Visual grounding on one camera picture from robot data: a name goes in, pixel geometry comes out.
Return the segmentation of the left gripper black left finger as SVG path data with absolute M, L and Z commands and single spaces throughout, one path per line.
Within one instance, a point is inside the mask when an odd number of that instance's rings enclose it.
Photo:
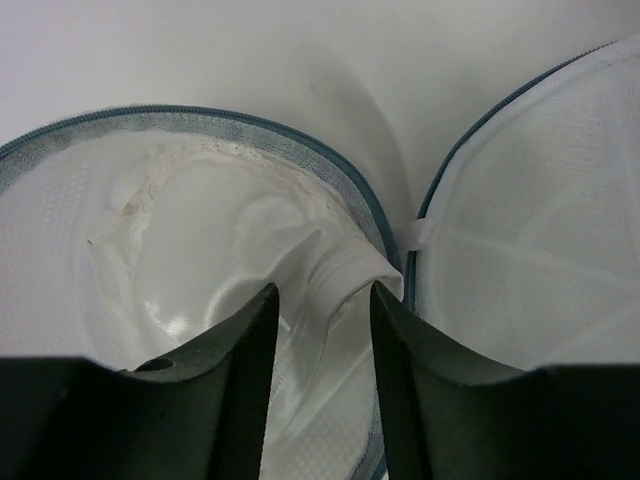
M 82 358 L 1 362 L 5 479 L 255 479 L 278 332 L 267 285 L 133 371 Z

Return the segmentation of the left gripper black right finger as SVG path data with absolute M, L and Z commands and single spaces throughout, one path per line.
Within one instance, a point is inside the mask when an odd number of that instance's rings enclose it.
M 370 325 L 393 479 L 635 479 L 639 369 L 524 372 L 413 315 L 384 285 Z

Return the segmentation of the white mesh laundry bag blue trim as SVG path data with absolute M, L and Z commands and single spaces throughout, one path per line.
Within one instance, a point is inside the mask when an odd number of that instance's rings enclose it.
M 639 369 L 639 40 L 587 51 L 524 84 L 452 147 L 415 215 L 387 214 L 342 155 L 239 112 L 135 105 L 64 119 L 1 149 L 1 362 L 82 358 L 138 369 L 182 346 L 125 326 L 96 281 L 88 235 L 116 181 L 159 145 L 221 141 L 314 177 L 402 278 L 413 315 L 529 372 Z M 393 479 L 370 325 L 366 439 L 263 440 L 255 479 Z

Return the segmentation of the white satin bra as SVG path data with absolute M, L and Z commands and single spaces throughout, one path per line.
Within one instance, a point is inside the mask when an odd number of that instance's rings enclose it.
M 399 271 L 314 177 L 221 141 L 159 145 L 116 181 L 88 235 L 96 281 L 127 327 L 181 345 L 263 286 L 280 298 L 266 444 L 364 441 L 375 281 Z

